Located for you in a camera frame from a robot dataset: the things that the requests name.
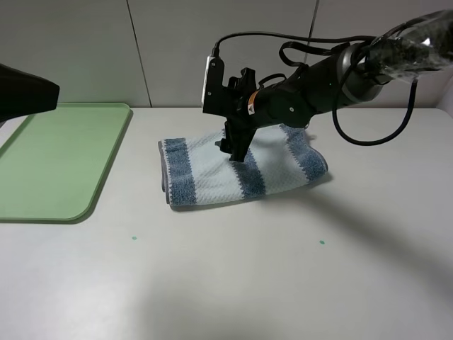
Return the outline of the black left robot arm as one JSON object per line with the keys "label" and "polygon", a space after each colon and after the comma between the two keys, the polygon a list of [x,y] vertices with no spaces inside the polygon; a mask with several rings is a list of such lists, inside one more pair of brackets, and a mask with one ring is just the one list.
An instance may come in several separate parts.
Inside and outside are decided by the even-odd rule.
{"label": "black left robot arm", "polygon": [[53,111],[59,91],[52,81],[1,64],[1,122]]}

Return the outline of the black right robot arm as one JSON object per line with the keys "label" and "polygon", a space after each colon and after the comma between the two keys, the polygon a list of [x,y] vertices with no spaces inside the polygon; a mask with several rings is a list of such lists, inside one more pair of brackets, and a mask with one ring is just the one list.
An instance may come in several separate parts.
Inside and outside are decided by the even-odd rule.
{"label": "black right robot arm", "polygon": [[436,11],[406,21],[378,37],[358,35],[323,39],[284,35],[280,59],[290,76],[261,80],[250,68],[224,79],[224,62],[214,46],[207,59],[202,110],[225,118],[219,148],[235,162],[245,159],[259,128],[307,126],[315,115],[373,100],[395,79],[411,83],[401,123],[411,119],[421,74],[452,66],[452,12]]}

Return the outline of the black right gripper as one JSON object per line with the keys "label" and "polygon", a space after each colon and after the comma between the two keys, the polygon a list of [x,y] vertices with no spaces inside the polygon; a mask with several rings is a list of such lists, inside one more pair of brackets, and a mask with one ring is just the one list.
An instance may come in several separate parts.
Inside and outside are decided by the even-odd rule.
{"label": "black right gripper", "polygon": [[255,115],[248,112],[248,100],[258,90],[256,71],[243,68],[241,76],[231,76],[225,88],[229,103],[224,136],[215,145],[221,152],[230,154],[230,161],[244,162],[256,129],[259,128]]}

